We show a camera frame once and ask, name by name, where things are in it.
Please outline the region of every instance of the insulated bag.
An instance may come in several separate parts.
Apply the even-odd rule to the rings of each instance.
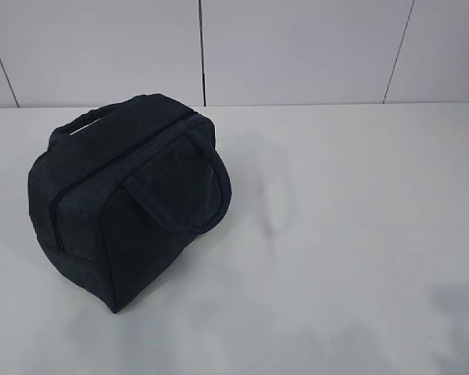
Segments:
[[[117,313],[222,220],[231,184],[213,123],[156,94],[55,129],[28,196],[50,262]]]

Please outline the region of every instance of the tile grout line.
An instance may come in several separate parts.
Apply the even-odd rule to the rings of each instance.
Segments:
[[[394,60],[394,65],[392,66],[391,76],[389,77],[388,87],[385,89],[384,100],[382,104],[385,104],[385,99],[388,97],[389,87],[391,86],[392,77],[394,76],[394,71],[396,69],[396,64],[398,63],[399,53],[401,52],[401,47],[403,46],[403,41],[405,40],[406,29],[408,29],[408,23],[410,22],[410,17],[412,16],[412,10],[414,10],[415,0],[412,0],[412,6],[408,12],[408,17],[406,18],[405,30],[403,30],[403,35],[398,47],[398,53],[396,53],[396,59]]]
[[[17,101],[16,93],[14,92],[13,86],[12,86],[11,83],[10,83],[9,76],[7,75],[7,72],[5,71],[5,67],[4,67],[4,65],[3,65],[3,61],[2,61],[2,58],[1,58],[1,57],[0,57],[0,67],[2,68],[2,72],[3,72],[4,76],[5,76],[5,80],[7,80],[7,84],[9,85],[9,90],[10,90],[10,92],[11,92],[12,95],[13,95],[14,102],[16,102],[17,108],[20,108],[19,102]]]
[[[203,12],[202,0],[198,0],[198,18],[200,28],[200,57],[202,60],[202,91],[203,91],[203,106],[206,107],[206,91],[205,91],[205,56],[203,54]]]

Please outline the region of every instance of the bag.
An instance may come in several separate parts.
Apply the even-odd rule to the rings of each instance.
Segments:
[[[231,184],[213,123],[157,94],[55,129],[28,195],[51,263],[117,313],[222,220]]]

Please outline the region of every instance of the black zipper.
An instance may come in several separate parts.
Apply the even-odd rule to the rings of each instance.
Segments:
[[[175,125],[176,123],[178,123],[180,121],[184,121],[184,120],[188,119],[189,117],[193,117],[196,114],[197,114],[197,112],[195,112],[195,111],[191,111],[191,112],[186,113],[185,115],[177,118],[175,121],[173,121],[172,123],[169,123],[168,125],[161,128],[160,130],[156,131],[155,133],[151,134],[150,136],[140,140],[138,143],[136,143],[132,147],[128,148],[127,150],[125,150],[125,151],[121,152],[120,154],[114,156],[108,162],[106,162],[103,165],[95,168],[94,170],[92,170],[90,173],[87,173],[85,176],[83,176],[79,180],[76,180],[72,184],[69,184],[69,185],[65,186],[63,189],[61,189],[55,195],[53,200],[51,200],[51,202],[48,206],[48,210],[50,212],[50,220],[52,222],[52,228],[54,229],[55,242],[57,244],[58,250],[60,250],[61,252],[66,252],[66,249],[64,248],[64,245],[63,245],[63,240],[61,238],[61,233],[59,232],[59,225],[57,223],[57,211],[58,211],[59,203],[70,191],[72,191],[78,185],[84,183],[86,180],[88,180],[92,176],[94,176],[97,173],[101,172],[105,168],[113,165],[114,163],[121,160],[125,156],[128,156],[129,154],[131,154],[132,152],[134,152],[135,150],[137,150],[138,148],[140,148],[144,144],[151,141],[153,138],[158,137],[162,132],[164,132],[166,129],[170,128],[172,125]]]

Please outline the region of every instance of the bag handle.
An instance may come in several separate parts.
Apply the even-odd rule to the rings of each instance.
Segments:
[[[207,162],[212,166],[214,175],[217,178],[220,189],[220,204],[217,212],[205,223],[200,225],[186,226],[182,220],[173,218],[170,210],[165,207],[149,189],[133,176],[129,176],[124,181],[124,187],[132,195],[139,205],[158,223],[166,229],[182,234],[203,234],[214,228],[224,217],[231,201],[231,182],[226,171],[226,166],[220,159],[215,148],[194,130],[190,130],[186,135],[199,148],[206,157]]]
[[[86,127],[90,123],[93,123],[94,121],[99,120],[104,116],[108,116],[110,113],[117,111],[118,109],[130,104],[132,101],[135,101],[136,99],[141,98],[142,96],[145,95],[135,96],[125,102],[105,105],[101,108],[92,109],[87,113],[77,117],[72,122],[67,123],[66,125],[63,125],[61,127],[57,127],[50,134],[50,138],[48,139],[48,149],[50,150],[62,140],[68,138],[72,133],[77,130],[80,130],[82,127]]]

